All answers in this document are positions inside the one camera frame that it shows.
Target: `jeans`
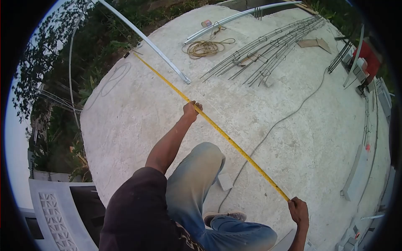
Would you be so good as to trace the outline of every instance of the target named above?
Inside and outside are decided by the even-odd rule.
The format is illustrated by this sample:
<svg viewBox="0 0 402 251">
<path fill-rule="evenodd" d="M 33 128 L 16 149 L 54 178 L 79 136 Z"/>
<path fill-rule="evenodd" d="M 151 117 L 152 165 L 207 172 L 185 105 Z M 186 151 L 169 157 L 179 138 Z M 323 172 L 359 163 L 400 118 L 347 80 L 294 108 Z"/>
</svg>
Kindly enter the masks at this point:
<svg viewBox="0 0 402 251">
<path fill-rule="evenodd" d="M 225 164 L 220 149 L 209 142 L 197 145 L 168 178 L 166 203 L 169 217 L 182 225 L 208 251 L 272 248 L 277 234 L 269 226 L 218 215 L 205 229 L 202 206 Z"/>
</svg>

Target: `can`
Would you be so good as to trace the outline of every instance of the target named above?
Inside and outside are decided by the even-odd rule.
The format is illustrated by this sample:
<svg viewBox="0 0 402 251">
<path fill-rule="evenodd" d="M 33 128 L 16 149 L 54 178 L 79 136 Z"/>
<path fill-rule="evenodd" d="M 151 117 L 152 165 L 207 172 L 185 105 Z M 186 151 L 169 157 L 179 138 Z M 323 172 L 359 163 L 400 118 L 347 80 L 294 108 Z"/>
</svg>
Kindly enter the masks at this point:
<svg viewBox="0 0 402 251">
<path fill-rule="evenodd" d="M 201 23 L 201 26 L 204 28 L 211 26 L 211 25 L 212 25 L 212 22 L 209 21 L 208 19 Z"/>
</svg>

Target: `coiled rope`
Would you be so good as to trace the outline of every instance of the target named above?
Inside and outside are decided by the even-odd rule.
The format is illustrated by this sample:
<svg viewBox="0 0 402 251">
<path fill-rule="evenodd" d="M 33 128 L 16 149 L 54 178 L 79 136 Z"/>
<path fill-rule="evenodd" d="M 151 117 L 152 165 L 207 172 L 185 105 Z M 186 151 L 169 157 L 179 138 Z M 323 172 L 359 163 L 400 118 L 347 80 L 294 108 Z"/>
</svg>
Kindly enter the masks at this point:
<svg viewBox="0 0 402 251">
<path fill-rule="evenodd" d="M 222 52 L 225 50 L 225 45 L 230 45 L 234 42 L 236 42 L 234 38 L 228 38 L 220 42 L 200 40 L 188 44 L 189 47 L 187 48 L 187 51 L 183 50 L 184 47 L 186 47 L 187 45 L 183 46 L 181 48 L 181 51 L 188 54 L 191 59 L 199 59 L 205 56 L 215 55 L 218 52 Z"/>
</svg>

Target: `hand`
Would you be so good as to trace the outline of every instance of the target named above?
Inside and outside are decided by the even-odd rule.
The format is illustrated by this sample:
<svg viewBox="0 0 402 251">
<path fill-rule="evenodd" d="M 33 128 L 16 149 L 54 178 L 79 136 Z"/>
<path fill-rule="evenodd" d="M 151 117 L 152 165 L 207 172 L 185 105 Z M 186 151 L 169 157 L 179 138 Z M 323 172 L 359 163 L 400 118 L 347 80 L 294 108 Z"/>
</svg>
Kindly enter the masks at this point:
<svg viewBox="0 0 402 251">
<path fill-rule="evenodd" d="M 294 222 L 296 222 L 297 226 L 301 228 L 308 228 L 307 204 L 298 197 L 288 200 L 287 204 L 289 206 L 290 215 L 292 216 Z"/>
<path fill-rule="evenodd" d="M 198 115 L 198 112 L 194 108 L 194 104 L 202 111 L 202 104 L 195 103 L 195 100 L 183 106 L 183 116 L 189 119 L 191 122 L 194 122 L 197 119 Z"/>
</svg>

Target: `concrete roof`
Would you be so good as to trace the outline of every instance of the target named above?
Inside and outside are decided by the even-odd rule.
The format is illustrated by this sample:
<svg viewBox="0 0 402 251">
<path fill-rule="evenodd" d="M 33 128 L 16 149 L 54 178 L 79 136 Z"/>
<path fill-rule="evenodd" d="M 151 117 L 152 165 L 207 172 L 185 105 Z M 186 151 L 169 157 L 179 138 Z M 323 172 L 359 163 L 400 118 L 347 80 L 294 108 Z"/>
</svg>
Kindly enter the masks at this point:
<svg viewBox="0 0 402 251">
<path fill-rule="evenodd" d="M 269 31 L 310 16 L 298 8 L 265 16 L 262 21 L 244 16 L 225 24 L 227 29 L 217 34 L 215 41 L 228 37 L 236 39 L 236 44 L 227 46 L 224 52 L 197 60 L 189 59 L 181 52 L 183 41 L 201 28 L 202 21 L 220 20 L 235 13 L 237 11 L 223 6 L 204 6 L 170 21 L 149 36 L 192 80 L 191 85 L 185 84 L 147 44 L 143 43 L 137 51 L 190 99 L 200 101 L 205 113 L 250 154 L 272 125 L 295 111 L 319 86 L 324 69 L 337 53 L 337 46 L 340 50 L 343 44 L 338 42 L 337 45 L 332 34 L 336 28 L 328 23 L 312 31 L 306 39 L 324 39 L 332 54 L 319 47 L 296 46 L 273 71 L 269 88 L 242 86 L 246 74 L 234 81 L 227 80 L 228 76 L 224 75 L 202 83 L 199 78 L 206 71 L 237 49 Z M 109 83 L 107 80 L 124 63 L 127 64 L 119 71 L 127 67 L 127 74 L 112 89 L 118 79 Z M 278 124 L 253 156 L 289 197 L 298 196 L 307 202 L 310 214 L 308 239 L 319 250 L 332 250 L 357 212 L 357 202 L 346 201 L 340 191 L 362 141 L 365 100 L 354 90 L 357 82 L 343 90 L 346 76 L 341 65 L 332 74 L 325 74 L 319 91 L 297 114 Z M 95 100 L 104 85 L 102 94 Z M 93 181 L 100 199 L 107 205 L 116 189 L 144 166 L 151 148 L 182 115 L 185 102 L 134 55 L 116 63 L 84 109 L 93 102 L 93 106 L 81 115 L 82 134 Z M 371 145 L 375 141 L 375 126 L 373 112 L 368 139 Z M 378 135 L 373 178 L 359 206 L 358 214 L 362 216 L 375 212 L 390 165 L 388 125 L 381 106 Z M 229 173 L 234 180 L 245 159 L 202 117 L 189 129 L 166 176 L 171 175 L 194 146 L 204 141 L 219 146 L 226 156 L 222 173 Z M 368 168 L 373 148 L 369 153 Z M 225 195 L 226 192 L 214 184 L 204 203 L 204 212 L 217 211 Z M 287 202 L 250 164 L 245 166 L 222 206 L 222 212 L 231 209 L 244 211 L 248 221 L 272 227 L 278 234 L 278 241 L 295 228 Z M 362 230 L 368 226 L 368 223 L 364 224 Z"/>
</svg>

